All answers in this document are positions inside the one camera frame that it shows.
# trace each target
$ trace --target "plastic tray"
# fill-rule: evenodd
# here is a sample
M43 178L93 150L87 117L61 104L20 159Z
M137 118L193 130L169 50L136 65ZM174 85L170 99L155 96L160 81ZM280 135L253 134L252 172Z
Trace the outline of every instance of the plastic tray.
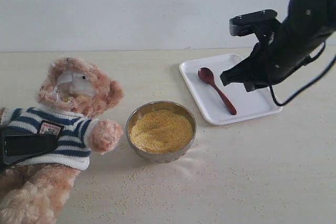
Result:
M246 92L242 83L223 86L220 75L242 58L235 54L213 56L203 59L185 61L180 64L180 72L186 82L204 119L212 125L225 125L279 113L282 107L274 104L268 88ZM199 79L197 72L201 67L208 67L215 76L215 83L229 98L237 110L231 115L218 93L209 84Z

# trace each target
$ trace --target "stainless steel bowl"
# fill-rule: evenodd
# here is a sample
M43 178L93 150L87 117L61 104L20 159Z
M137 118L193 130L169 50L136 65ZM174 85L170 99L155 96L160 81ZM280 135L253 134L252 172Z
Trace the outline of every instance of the stainless steel bowl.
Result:
M189 120L189 122L192 125L193 129L193 137L190 139L190 142L185 145L183 148L171 152L171 153L163 153L163 154L153 154L149 152L145 152L139 148L137 148L131 141L130 133L133 128L133 126L136 124L137 120L146 115L149 112L156 111L156 110L171 110L172 112L182 115L185 118ZM126 136L128 139L129 144L131 145L132 149L141 157L149 160L152 163L169 163L171 161L178 160L181 156L183 156L191 147L195 140L196 135L196 121L195 117L192 115L192 113L184 106L171 102L171 101L154 101L150 103L146 103L139 108L137 108L128 118L126 123Z

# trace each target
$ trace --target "teddy bear's ear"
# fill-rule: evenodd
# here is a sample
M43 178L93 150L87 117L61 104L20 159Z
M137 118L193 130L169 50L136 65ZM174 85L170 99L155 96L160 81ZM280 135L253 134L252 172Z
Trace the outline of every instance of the teddy bear's ear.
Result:
M124 92L117 81L110 82L110 91L108 97L108 107L112 108L116 106L124 97Z

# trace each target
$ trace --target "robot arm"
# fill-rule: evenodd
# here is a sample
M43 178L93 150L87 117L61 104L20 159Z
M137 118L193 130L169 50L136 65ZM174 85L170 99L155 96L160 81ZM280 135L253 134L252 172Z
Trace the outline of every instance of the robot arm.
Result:
M280 23L276 16L274 10L263 10L230 20L232 36L255 34L259 42L249 57L223 71L221 80L225 86L233 82L243 83L247 92L270 87L275 104L281 106L322 78L335 63L336 57L319 77L285 103L276 101L272 85L283 82L322 54L326 40L336 30L336 0L290 0L285 20ZM310 57L321 45L320 52Z

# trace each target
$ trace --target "white wall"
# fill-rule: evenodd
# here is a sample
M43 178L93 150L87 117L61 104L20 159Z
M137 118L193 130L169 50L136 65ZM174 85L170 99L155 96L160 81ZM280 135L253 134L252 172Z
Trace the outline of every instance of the white wall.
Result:
M0 0L0 51L249 47L228 20L264 8L283 20L288 1Z

